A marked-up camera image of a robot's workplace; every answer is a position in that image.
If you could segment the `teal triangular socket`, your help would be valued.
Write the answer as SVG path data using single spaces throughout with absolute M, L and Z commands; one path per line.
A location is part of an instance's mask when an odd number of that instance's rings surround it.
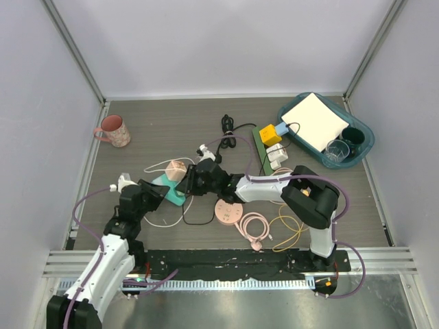
M 166 174 L 162 174 L 159 177 L 153 179 L 152 184 L 169 187 L 169 190 L 165 196 L 165 199 L 167 201 L 173 203 L 176 206 L 182 206 L 185 203 L 185 195 L 176 190 L 178 183 L 170 180 Z

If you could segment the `peach cube socket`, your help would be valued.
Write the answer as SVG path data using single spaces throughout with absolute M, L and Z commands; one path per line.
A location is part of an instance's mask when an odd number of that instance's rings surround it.
M 171 160 L 165 169 L 167 179 L 172 182 L 180 182 L 187 172 L 187 168 L 182 161 Z

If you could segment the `pink round socket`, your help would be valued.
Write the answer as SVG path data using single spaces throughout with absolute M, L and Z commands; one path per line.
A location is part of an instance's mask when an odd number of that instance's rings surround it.
M 233 226 L 243 216 L 243 206 L 239 203 L 229 204 L 220 199 L 215 204 L 214 214 L 216 219 L 225 226 Z

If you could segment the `green power strip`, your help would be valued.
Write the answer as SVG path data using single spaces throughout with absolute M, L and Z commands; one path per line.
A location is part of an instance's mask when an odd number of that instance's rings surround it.
M 274 171 L 270 167 L 270 163 L 268 160 L 268 156 L 266 154 L 266 149 L 268 148 L 265 146 L 260 139 L 259 131 L 262 128 L 259 126 L 256 126 L 252 129 L 252 136 L 254 139 L 254 144 L 256 147 L 257 154 L 259 156 L 259 160 L 261 161 L 261 171 L 264 172 L 265 175 L 271 175 L 274 173 Z

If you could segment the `yellow cube socket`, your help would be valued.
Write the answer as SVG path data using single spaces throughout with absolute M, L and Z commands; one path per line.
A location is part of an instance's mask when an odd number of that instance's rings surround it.
M 261 129 L 259 136 L 261 142 L 267 147 L 271 147 L 282 141 L 281 136 L 276 132 L 276 127 L 273 124 L 269 124 Z

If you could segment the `light blue charger plug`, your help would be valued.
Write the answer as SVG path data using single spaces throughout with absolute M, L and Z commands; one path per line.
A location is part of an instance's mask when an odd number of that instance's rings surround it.
M 289 132 L 289 127 L 284 122 L 279 123 L 274 127 L 275 132 L 278 136 L 283 136 Z

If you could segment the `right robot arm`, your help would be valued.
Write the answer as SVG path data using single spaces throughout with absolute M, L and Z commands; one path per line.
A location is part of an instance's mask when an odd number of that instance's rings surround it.
M 283 202 L 309 227 L 309 260 L 324 271 L 335 263 L 332 224 L 342 189 L 332 180 L 299 165 L 282 175 L 231 174 L 211 159 L 189 165 L 176 190 L 185 195 L 217 195 L 229 204 Z

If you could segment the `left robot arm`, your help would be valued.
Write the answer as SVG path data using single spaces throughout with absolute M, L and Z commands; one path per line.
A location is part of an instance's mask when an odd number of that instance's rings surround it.
M 169 187 L 139 180 L 123 173 L 116 184 L 103 189 L 118 192 L 119 203 L 97 236 L 98 248 L 73 286 L 47 303 L 47 328 L 101 328 L 111 299 L 129 273 L 145 268 L 143 243 L 137 240 L 141 220 L 157 210 Z

